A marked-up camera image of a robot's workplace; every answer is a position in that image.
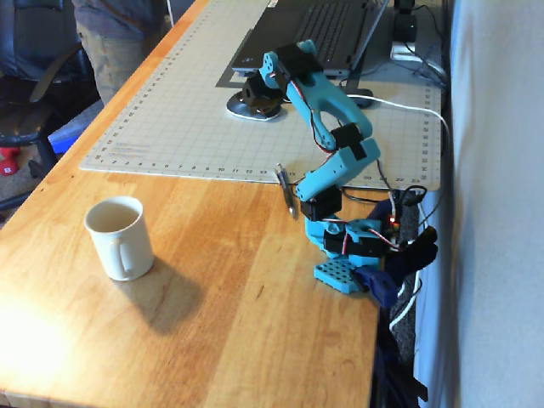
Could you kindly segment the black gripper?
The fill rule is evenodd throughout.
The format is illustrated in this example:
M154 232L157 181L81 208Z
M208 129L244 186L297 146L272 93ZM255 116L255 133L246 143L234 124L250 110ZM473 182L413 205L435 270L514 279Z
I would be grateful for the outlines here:
M250 113L260 113L263 116L277 116L281 113L283 93L269 87L258 72L246 79L242 98Z

